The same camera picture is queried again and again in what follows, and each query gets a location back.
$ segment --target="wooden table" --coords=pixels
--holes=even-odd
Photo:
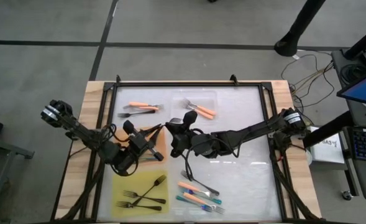
[[[240,82],[260,82],[260,81],[256,80],[256,81],[240,81]],[[278,113],[283,108],[293,107],[293,102],[291,99],[287,81],[266,80],[265,82],[272,82],[275,104],[277,106]],[[89,129],[95,129],[96,127],[101,96],[103,93],[103,86],[104,82],[95,81],[95,82],[88,82],[86,87],[85,97],[83,99],[83,104],[79,115],[79,122],[81,122]],[[103,117],[103,124],[106,124],[110,98],[111,98],[110,96],[107,97],[106,108],[104,110],[105,112]],[[303,145],[301,141],[294,141],[294,144],[301,146]],[[84,145],[81,142],[74,142],[70,153],[74,153],[75,151],[83,147]],[[289,150],[287,150],[286,154],[288,157],[293,188],[300,196],[304,204],[311,210],[311,212],[313,212],[316,216],[321,217],[321,212],[319,210],[318,200],[316,197],[311,173],[307,164],[305,152],[302,149],[291,147]],[[80,196],[80,193],[83,191],[85,186],[89,157],[90,157],[90,150],[85,150],[74,155],[71,159],[69,159],[66,168],[65,178],[62,182],[62,191],[60,194],[60,199],[58,201],[55,218],[60,218],[64,216],[64,214],[66,214],[66,212],[69,211],[69,209],[73,206],[73,204]],[[91,197],[89,198],[88,210],[86,212],[87,215],[91,214],[91,206],[92,206],[91,200],[93,199],[93,195],[94,194],[91,194]],[[284,200],[287,215],[288,217],[292,217],[288,194],[285,191],[284,191]]]

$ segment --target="black clamp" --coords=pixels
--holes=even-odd
[[[121,85],[121,78],[119,75],[116,75],[116,87],[119,87]]]
[[[233,81],[234,82],[234,86],[239,86],[238,79],[237,79],[237,77],[235,75],[231,75],[230,81]]]

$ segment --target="electrical cable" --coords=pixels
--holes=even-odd
[[[330,53],[320,52],[320,51],[318,51],[318,50],[302,50],[302,51],[312,51],[312,52],[317,52],[317,53],[320,53],[320,54],[326,54],[326,55],[332,56],[332,54],[330,54]]]
[[[366,67],[365,65],[361,64],[350,64],[343,66],[339,74],[346,85],[356,81],[363,75],[366,75]]]
[[[100,138],[99,138],[99,148],[102,147],[102,145],[110,140],[112,137],[114,137],[116,140],[118,140],[119,142],[127,142],[129,139],[124,139],[121,140],[116,136],[116,125],[115,124],[110,124],[110,125],[105,125],[101,131],[100,131]],[[83,151],[85,148],[82,148],[76,152],[74,152],[73,154],[71,154],[69,157],[75,155],[76,153],[79,153],[81,151]],[[134,174],[134,172],[137,170],[138,166],[139,166],[139,158],[137,157],[137,155],[135,155],[134,153],[132,153],[132,155],[134,156],[134,160],[135,160],[135,169],[133,170],[132,173],[127,174],[126,176],[130,176],[132,174]],[[85,189],[83,190],[82,194],[80,195],[79,199],[75,202],[74,206],[72,206],[70,208],[70,210],[68,211],[68,213],[66,215],[64,215],[63,217],[61,217],[61,220],[72,220],[75,218],[76,214],[79,212],[79,210],[81,209],[83,202],[89,197],[89,194],[91,192],[91,190],[93,189],[93,187],[98,183],[99,179],[101,178],[101,176],[103,175],[103,171],[104,171],[104,166],[101,165],[102,163],[99,163],[99,167],[96,171],[96,173],[93,175],[93,178],[91,179],[91,181],[89,182],[89,184],[85,187]],[[115,169],[115,167],[113,165],[111,165],[111,168],[113,169],[114,172],[117,172],[117,170]]]
[[[192,181],[191,179],[194,177],[193,175],[193,171],[191,169],[191,166],[190,166],[190,163],[188,162],[188,157],[190,156],[190,152],[197,146],[201,145],[201,144],[204,144],[204,143],[207,143],[209,141],[219,141],[221,143],[223,143],[225,146],[227,146],[227,148],[231,151],[231,153],[236,157],[238,158],[239,157],[239,151],[237,152],[237,154],[234,153],[234,150],[230,147],[230,145],[228,145],[225,141],[221,140],[221,139],[218,139],[218,138],[211,138],[211,139],[207,139],[205,141],[202,141],[202,142],[199,142],[193,146],[191,146],[186,155],[184,156],[183,154],[181,155],[183,158],[184,158],[184,161],[185,161],[185,172],[187,173],[187,176],[188,176],[188,180],[189,181]]]
[[[322,68],[321,70],[318,70],[316,73],[314,73],[314,74],[312,74],[312,75],[310,75],[310,76],[308,76],[308,77],[305,77],[305,78],[303,78],[303,79],[301,79],[300,81],[298,81],[297,83],[295,83],[294,85],[297,85],[297,84],[299,84],[300,82],[302,82],[303,80],[305,80],[306,78],[308,78],[303,84],[301,84],[292,94],[293,95],[295,95],[297,92],[299,92],[299,91],[301,91],[302,90],[302,88],[305,88],[305,87],[307,87],[307,86],[305,86],[305,84],[307,83],[307,82],[309,82],[312,78],[312,80],[311,80],[311,83],[309,84],[310,86],[315,82],[315,80],[317,80],[324,72],[327,72],[327,71],[329,71],[330,69],[332,69],[332,67],[333,67],[333,64],[332,64],[332,62],[330,62],[328,65],[326,65],[326,67],[325,68]]]
[[[289,65],[291,65],[291,64],[293,64],[293,63],[295,63],[295,62],[297,62],[298,60],[300,60],[300,59],[302,59],[302,58],[305,58],[305,57],[307,57],[307,56],[313,56],[314,58],[315,58],[315,69],[318,71],[318,60],[317,60],[317,56],[315,56],[314,54],[306,54],[306,55],[303,55],[303,56],[301,56],[299,59],[297,59],[297,60],[294,60],[293,62],[290,62],[290,63],[288,63],[284,68],[283,68],[283,70],[282,70],[282,72],[281,72],[281,78],[283,79],[283,80],[285,80],[285,78],[283,78],[283,73],[285,72],[285,70],[289,67]]]
[[[301,114],[304,118],[306,118],[306,119],[310,122],[310,124],[314,125],[314,122],[313,122],[309,117],[307,117],[305,114],[303,114],[300,110],[298,110],[298,112],[299,112],[299,114]]]
[[[71,154],[70,156],[68,156],[68,158],[71,158],[72,156],[74,156],[75,154],[77,154],[77,153],[79,153],[79,152],[81,152],[81,151],[83,151],[83,150],[85,150],[85,149],[87,149],[88,147],[86,146],[86,147],[84,147],[84,148],[82,148],[82,149],[79,149],[78,151],[76,151],[76,152],[74,152],[73,154]]]
[[[329,63],[326,67],[325,67],[325,69],[324,69],[324,71],[323,72],[328,72],[328,71],[330,71],[330,69],[332,69],[332,62],[331,63]],[[315,82],[315,80],[317,80],[319,77],[321,77],[321,75],[320,76],[318,76],[318,77],[316,77],[315,79],[313,79],[312,81],[311,81],[311,83],[308,85],[308,89],[307,89],[307,93],[306,94],[304,94],[303,96],[297,96],[298,98],[300,98],[300,99],[302,99],[303,97],[305,97],[305,96],[307,96],[308,94],[309,94],[309,90],[310,90],[310,88],[311,88],[311,85]]]
[[[306,106],[303,106],[303,108],[306,108],[306,107],[309,107],[309,106],[314,106],[320,102],[322,102],[322,100],[325,100],[328,96],[330,96],[333,92],[334,92],[334,86],[332,85],[332,83],[329,82],[329,80],[326,78],[325,76],[325,71],[323,72],[323,76],[324,76],[324,79],[325,81],[332,87],[332,91],[326,95],[324,98],[320,99],[319,101],[317,101],[316,103],[311,103],[310,105],[306,105]]]
[[[296,144],[292,144],[292,146],[294,146],[294,147],[297,147],[297,148],[299,148],[299,149],[302,149],[302,150],[306,150],[305,148],[303,148],[303,147],[301,147],[301,146],[298,146],[298,145],[296,145]]]

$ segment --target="desk leg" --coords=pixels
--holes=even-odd
[[[313,20],[325,0],[307,0],[298,14],[289,32],[278,41],[274,50],[282,56],[294,56],[297,52],[297,44],[300,36],[305,32],[309,23]]]
[[[320,127],[319,129],[313,131],[311,134],[308,134],[303,139],[304,147],[311,147],[322,140],[331,137],[332,135],[338,133],[344,127],[353,127],[354,122],[351,117],[350,111],[343,113],[342,115],[338,116],[334,120],[328,122],[324,126]]]
[[[354,175],[353,175],[353,172],[351,169],[351,165],[349,164],[349,161],[347,161],[347,160],[346,160],[346,164],[347,164],[347,170],[344,171],[344,174],[347,179],[347,183],[349,185],[350,194],[351,194],[351,196],[359,196],[357,184],[355,183],[355,180],[354,180]]]

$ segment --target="metal rod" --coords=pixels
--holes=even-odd
[[[352,127],[353,125],[354,122],[352,120],[351,113],[350,111],[346,111],[334,120],[328,122],[324,126],[308,134],[303,139],[304,148],[311,147],[321,142],[322,140],[331,137],[332,135],[341,131],[343,127]]]
[[[347,60],[352,60],[361,53],[361,51],[366,49],[366,35],[361,38],[357,43],[355,43],[348,51],[344,53],[344,57]]]
[[[106,100],[107,100],[107,92],[108,91],[106,89],[106,83],[104,83],[103,94],[101,95],[100,108],[98,111],[96,129],[99,129],[102,126],[104,109],[105,109],[105,104],[106,104]],[[96,155],[97,155],[97,152],[92,150],[90,153],[88,172],[86,174],[85,188],[87,188],[87,186],[91,182],[91,179],[93,178],[93,170],[94,170],[94,164],[96,163]],[[80,213],[79,213],[79,219],[86,218],[87,206],[88,206],[88,198],[86,198],[86,200],[82,203],[82,207],[81,207]]]
[[[115,102],[116,102],[116,91],[117,91],[117,85],[116,85],[116,83],[113,83],[111,102],[109,104],[109,110],[108,110],[107,124],[112,123],[112,117],[114,115],[114,108],[115,108]],[[100,167],[103,168],[104,166],[105,166],[105,163],[103,161],[101,161],[100,165],[99,165],[99,169],[100,169]],[[96,191],[94,192],[93,209],[91,212],[91,218],[94,220],[97,220],[98,207],[99,207],[98,205],[100,203],[100,195],[101,195],[101,187],[103,185],[103,177],[104,177],[104,172],[101,173],[100,179],[98,180],[98,183],[96,184]]]
[[[262,109],[263,109],[263,117],[264,117],[264,120],[267,120],[268,113],[267,113],[267,106],[265,104],[265,97],[264,97],[264,91],[263,91],[262,85],[258,86],[258,92],[260,94],[260,103],[261,103]],[[270,150],[270,153],[275,153],[275,151],[272,149],[272,147],[270,145],[269,140],[268,140],[268,148]],[[271,161],[271,166],[273,167],[273,170],[274,170],[276,165]],[[286,219],[286,207],[285,207],[285,201],[283,200],[281,183],[275,175],[274,175],[274,181],[275,181],[275,190],[277,191],[278,203],[280,206],[281,219],[284,220],[284,219]]]

